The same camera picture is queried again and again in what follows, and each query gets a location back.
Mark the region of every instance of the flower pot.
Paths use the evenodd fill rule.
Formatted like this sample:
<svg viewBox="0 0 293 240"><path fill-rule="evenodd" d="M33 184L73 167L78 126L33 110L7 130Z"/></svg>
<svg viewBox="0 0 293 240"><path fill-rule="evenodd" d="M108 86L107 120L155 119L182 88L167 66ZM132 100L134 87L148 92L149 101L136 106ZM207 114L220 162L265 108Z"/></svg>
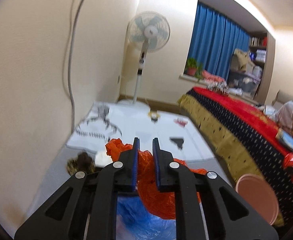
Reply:
<svg viewBox="0 0 293 240"><path fill-rule="evenodd" d="M187 75L189 75L189 76L194 77L195 73L196 73L196 68L195 67L194 68L189 68L187 70Z"/></svg>

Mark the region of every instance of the metal screw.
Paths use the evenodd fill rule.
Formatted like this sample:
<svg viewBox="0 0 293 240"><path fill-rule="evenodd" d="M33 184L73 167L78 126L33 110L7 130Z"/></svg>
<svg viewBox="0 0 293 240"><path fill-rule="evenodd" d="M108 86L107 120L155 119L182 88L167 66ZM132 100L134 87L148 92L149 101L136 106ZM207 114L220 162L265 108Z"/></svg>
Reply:
<svg viewBox="0 0 293 240"><path fill-rule="evenodd" d="M176 162L171 162L169 165L171 168L174 168L174 169L177 169L180 166L180 164Z"/></svg>
<svg viewBox="0 0 293 240"><path fill-rule="evenodd" d="M85 177L85 173L83 172L83 171L78 171L77 173L76 173L76 178L77 179L82 179L82 178L84 178Z"/></svg>
<svg viewBox="0 0 293 240"><path fill-rule="evenodd" d="M209 179L216 179L217 174L213 171L210 171L210 172L208 172L207 176Z"/></svg>
<svg viewBox="0 0 293 240"><path fill-rule="evenodd" d="M115 168L121 168L123 166L123 163L122 162L115 162L113 163L113 167Z"/></svg>

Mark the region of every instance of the electrical cable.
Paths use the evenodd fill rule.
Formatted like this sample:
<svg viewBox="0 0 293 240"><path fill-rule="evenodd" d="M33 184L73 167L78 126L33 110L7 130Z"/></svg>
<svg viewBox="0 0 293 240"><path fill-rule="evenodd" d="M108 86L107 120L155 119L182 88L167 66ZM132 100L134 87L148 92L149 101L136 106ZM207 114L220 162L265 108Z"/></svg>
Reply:
<svg viewBox="0 0 293 240"><path fill-rule="evenodd" d="M74 36L75 36L75 33L76 33L76 26L77 26L77 22L78 22L78 17L79 17L80 10L82 8L83 2L84 2L84 0L80 1L79 6L77 8L76 15L74 17L72 34L71 34L70 51L69 51L68 88L69 88L69 94L70 94L70 100L71 100L71 110L72 110L72 114L71 114L71 133L73 133L74 128L75 128L75 114L76 114L75 102L74 102L74 97L73 97L73 94L72 94L72 85L71 85L71 62L72 62L72 53L73 53L73 46L74 46Z"/></svg>
<svg viewBox="0 0 293 240"><path fill-rule="evenodd" d="M70 39L71 39L71 33L72 33L72 12L73 12L73 8L74 8L74 3L75 2L76 2L76 0L72 0L72 3L71 3L70 14L69 14L69 32L68 32L68 39L67 39L66 46L65 46L65 49L64 49L63 63L62 63L62 83L63 83L63 89L65 90L66 95L69 98L70 98L69 91L67 91L67 89L64 87L64 67L66 65L67 53L68 53L68 48L69 48Z"/></svg>

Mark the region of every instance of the blue plastic bag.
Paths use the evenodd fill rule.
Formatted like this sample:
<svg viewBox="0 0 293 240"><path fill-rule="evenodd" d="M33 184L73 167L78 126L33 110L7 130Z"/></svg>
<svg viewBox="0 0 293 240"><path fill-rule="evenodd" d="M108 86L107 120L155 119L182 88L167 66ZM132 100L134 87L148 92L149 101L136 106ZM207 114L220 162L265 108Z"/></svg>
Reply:
<svg viewBox="0 0 293 240"><path fill-rule="evenodd" d="M164 220L150 214L139 197L118 197L117 215L117 240L176 238L176 221Z"/></svg>

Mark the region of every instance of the red bedspread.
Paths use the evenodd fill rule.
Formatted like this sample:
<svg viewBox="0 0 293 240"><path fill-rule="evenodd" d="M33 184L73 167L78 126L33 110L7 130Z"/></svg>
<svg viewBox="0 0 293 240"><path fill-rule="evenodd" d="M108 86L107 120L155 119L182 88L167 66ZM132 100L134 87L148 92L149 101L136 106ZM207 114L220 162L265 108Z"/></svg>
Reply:
<svg viewBox="0 0 293 240"><path fill-rule="evenodd" d="M221 96L215 92L209 91L200 87L193 87L193 89L207 98L218 102L224 108L242 119L259 134L261 134L273 147L280 153L286 156L290 151L283 147L275 138L279 127L274 121L266 117L260 110L248 105L240 100L230 98L228 96Z"/></svg>

